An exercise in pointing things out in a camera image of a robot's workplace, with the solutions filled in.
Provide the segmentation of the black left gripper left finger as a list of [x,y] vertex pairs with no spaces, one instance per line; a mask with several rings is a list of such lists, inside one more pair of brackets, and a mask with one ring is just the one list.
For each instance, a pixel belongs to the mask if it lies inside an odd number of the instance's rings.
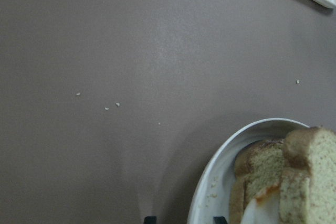
[[146,216],[143,224],[157,224],[157,216]]

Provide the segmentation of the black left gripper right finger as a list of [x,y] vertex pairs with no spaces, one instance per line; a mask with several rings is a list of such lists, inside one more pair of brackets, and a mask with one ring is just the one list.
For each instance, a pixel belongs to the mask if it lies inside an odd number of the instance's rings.
[[214,224],[228,224],[224,216],[214,216],[213,221],[214,221]]

